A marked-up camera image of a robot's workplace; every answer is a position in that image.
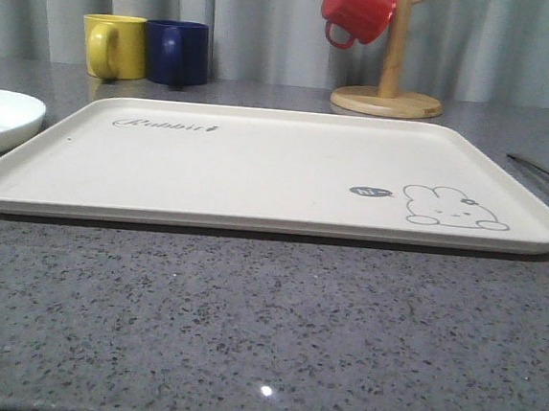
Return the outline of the white round plate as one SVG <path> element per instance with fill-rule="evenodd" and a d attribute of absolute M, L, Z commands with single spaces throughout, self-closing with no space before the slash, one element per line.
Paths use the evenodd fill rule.
<path fill-rule="evenodd" d="M 46 104 L 38 98 L 0 89 L 0 152 L 34 137 L 45 113 Z"/>

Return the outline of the red mug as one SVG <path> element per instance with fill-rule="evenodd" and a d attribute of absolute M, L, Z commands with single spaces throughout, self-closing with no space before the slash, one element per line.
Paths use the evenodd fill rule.
<path fill-rule="evenodd" d="M 365 45 L 384 31 L 398 0 L 322 0 L 325 36 L 337 49 L 349 49 L 357 40 Z"/>

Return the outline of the dark blue mug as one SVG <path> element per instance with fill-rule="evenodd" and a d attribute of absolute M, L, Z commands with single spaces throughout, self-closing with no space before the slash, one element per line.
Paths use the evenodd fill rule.
<path fill-rule="evenodd" d="M 148 20 L 146 75 L 160 84 L 195 86 L 208 78 L 209 27 L 194 21 Z"/>

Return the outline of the beige rabbit serving tray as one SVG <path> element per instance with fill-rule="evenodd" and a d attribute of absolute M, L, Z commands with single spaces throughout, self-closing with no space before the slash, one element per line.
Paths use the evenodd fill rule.
<path fill-rule="evenodd" d="M 549 253 L 549 207 L 453 129 L 93 102 L 0 157 L 0 213 Z"/>

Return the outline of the yellow mug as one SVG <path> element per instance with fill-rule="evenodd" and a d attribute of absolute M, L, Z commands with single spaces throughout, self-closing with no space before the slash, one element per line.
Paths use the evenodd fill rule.
<path fill-rule="evenodd" d="M 105 80 L 146 76 L 146 18 L 118 14 L 83 16 L 87 72 Z"/>

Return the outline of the silver metal chopstick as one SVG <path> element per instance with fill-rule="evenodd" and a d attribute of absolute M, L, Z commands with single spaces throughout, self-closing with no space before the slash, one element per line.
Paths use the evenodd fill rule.
<path fill-rule="evenodd" d="M 516 161 L 512 161 L 512 164 L 523 174 L 524 179 L 549 193 L 549 176 Z"/>
<path fill-rule="evenodd" d="M 544 175 L 549 176 L 549 170 L 541 166 L 541 164 L 536 163 L 533 160 L 530 160 L 524 156 L 518 155 L 517 153 L 506 153 L 507 157 L 520 163 L 521 165 L 529 166 L 529 168 L 535 169 Z"/>

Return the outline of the wooden mug tree stand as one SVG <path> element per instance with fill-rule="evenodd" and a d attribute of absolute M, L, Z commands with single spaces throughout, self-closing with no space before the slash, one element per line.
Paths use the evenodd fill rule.
<path fill-rule="evenodd" d="M 412 6 L 424 0 L 399 0 L 389 24 L 389 35 L 378 86 L 343 86 L 332 90 L 330 101 L 340 107 L 378 117 L 399 119 L 434 118 L 443 113 L 439 100 L 400 89 L 400 69 Z"/>

